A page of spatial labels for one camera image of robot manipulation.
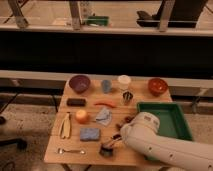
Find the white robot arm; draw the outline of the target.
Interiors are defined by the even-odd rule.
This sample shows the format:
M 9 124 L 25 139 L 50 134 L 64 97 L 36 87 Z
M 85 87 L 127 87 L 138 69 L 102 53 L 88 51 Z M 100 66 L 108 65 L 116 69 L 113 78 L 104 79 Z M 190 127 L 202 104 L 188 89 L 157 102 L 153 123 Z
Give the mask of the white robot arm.
M 187 171 L 213 171 L 213 145 L 157 134 L 160 119 L 140 112 L 120 130 L 122 141 L 133 150 Z

